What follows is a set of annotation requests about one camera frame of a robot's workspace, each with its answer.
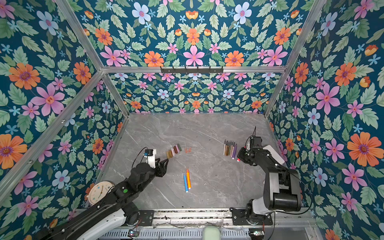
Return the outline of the blue highlighter pen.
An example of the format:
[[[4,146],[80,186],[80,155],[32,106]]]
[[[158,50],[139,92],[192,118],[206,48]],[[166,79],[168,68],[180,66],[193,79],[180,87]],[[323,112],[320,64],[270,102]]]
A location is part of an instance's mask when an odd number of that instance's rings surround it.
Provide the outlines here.
[[[184,179],[185,191],[186,191],[186,193],[188,193],[189,187],[188,187],[188,180],[187,180],[186,174],[183,174],[183,179]]]

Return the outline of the purple highlighter pen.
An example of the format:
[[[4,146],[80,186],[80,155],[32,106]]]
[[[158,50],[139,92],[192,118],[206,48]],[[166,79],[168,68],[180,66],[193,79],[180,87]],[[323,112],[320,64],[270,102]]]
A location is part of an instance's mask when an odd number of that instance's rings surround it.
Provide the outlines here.
[[[232,152],[232,159],[236,158],[236,153],[237,153],[237,144],[235,144],[233,152]]]

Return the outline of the orange highlighter pen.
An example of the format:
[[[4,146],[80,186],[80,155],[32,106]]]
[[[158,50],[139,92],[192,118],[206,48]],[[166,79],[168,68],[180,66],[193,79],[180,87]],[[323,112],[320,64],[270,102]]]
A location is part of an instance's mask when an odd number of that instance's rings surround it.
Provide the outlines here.
[[[187,177],[187,186],[188,186],[188,189],[190,190],[192,188],[192,185],[191,185],[190,171],[188,168],[186,170],[186,177]]]

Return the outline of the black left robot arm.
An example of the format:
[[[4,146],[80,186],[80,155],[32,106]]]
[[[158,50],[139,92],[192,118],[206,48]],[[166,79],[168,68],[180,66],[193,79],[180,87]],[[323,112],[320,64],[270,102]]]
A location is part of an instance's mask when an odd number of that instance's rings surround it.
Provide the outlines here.
[[[167,173],[169,160],[155,159],[155,167],[139,163],[128,178],[115,185],[96,204],[69,222],[52,229],[44,228],[34,240],[96,240],[105,233],[127,223],[138,214],[132,203],[156,177]]]

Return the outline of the pink pen gold cap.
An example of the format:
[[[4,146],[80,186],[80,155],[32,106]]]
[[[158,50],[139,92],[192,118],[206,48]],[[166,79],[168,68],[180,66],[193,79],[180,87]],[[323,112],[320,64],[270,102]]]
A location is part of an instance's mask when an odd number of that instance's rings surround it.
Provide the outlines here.
[[[232,148],[231,148],[231,158],[233,158],[233,152],[234,152],[234,149],[235,149],[235,142],[232,143]]]

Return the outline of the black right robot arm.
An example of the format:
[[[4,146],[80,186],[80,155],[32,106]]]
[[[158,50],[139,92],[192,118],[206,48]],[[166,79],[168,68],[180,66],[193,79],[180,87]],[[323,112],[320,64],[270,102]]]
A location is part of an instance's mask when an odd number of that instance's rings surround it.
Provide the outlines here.
[[[246,220],[252,225],[274,211],[293,213],[302,208],[298,174],[284,166],[280,154],[270,145],[263,146],[262,141],[261,137],[250,136],[237,155],[238,161],[260,167],[265,173],[263,196],[246,206]]]

